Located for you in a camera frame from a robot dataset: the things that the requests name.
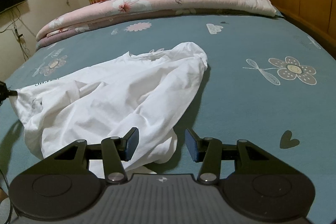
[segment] teal bed sheet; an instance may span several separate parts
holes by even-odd
[[[308,218],[315,224],[331,223],[336,218],[336,61],[283,18],[184,15],[125,22],[38,50],[6,83],[17,89],[126,52],[171,49],[181,42],[199,45],[209,68],[174,127],[175,154],[165,164],[147,167],[197,175],[200,163],[192,161],[184,145],[185,128],[227,144],[247,139],[305,173],[316,189]],[[54,59],[63,65],[48,68]],[[0,167],[9,181],[38,162],[22,132],[6,100],[0,107]],[[233,170],[232,162],[223,162],[221,177]]]

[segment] folded pink quilt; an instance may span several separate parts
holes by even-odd
[[[62,15],[37,34],[37,49],[76,34],[130,20],[239,10],[275,16],[269,0],[108,0]]]

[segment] metal screw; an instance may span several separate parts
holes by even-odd
[[[111,173],[108,175],[108,179],[111,181],[120,181],[124,178],[124,174],[119,173],[119,172],[115,172],[115,173]]]
[[[217,176],[213,173],[204,173],[200,175],[199,178],[203,181],[214,181],[217,179]]]

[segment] black round pad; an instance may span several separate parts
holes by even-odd
[[[231,174],[222,184],[224,197],[246,217],[284,222],[306,216],[315,197],[312,182],[297,175]]]
[[[71,188],[71,179],[65,175],[51,174],[37,178],[33,190],[43,196],[58,196]]]
[[[14,207],[36,220],[60,220],[92,205],[101,192],[99,179],[83,175],[18,175],[9,188]]]

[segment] dragonfly print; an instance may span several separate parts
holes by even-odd
[[[310,44],[314,44],[314,46],[317,47],[319,50],[321,49],[320,44],[318,44],[318,43],[316,42],[316,40],[315,40],[314,38],[312,38],[310,35],[308,35],[308,39],[311,41]]]
[[[44,64],[45,64],[45,63],[42,63],[42,64],[36,69],[36,71],[35,71],[34,74],[33,74],[33,77],[35,77],[36,75],[39,74],[40,69],[43,68]]]
[[[46,60],[49,56],[50,56],[51,58],[55,58],[55,57],[57,57],[63,50],[64,50],[64,48],[60,48],[59,50],[54,50],[54,51],[52,51],[50,54],[48,54],[46,57],[44,57],[43,60]]]
[[[278,78],[276,78],[274,75],[270,74],[269,72],[266,72],[265,70],[269,69],[279,69],[279,68],[268,68],[268,69],[261,69],[259,68],[258,64],[253,61],[252,59],[246,59],[246,62],[252,67],[252,68],[246,68],[243,67],[243,69],[257,69],[259,72],[273,85],[280,85],[280,81]]]

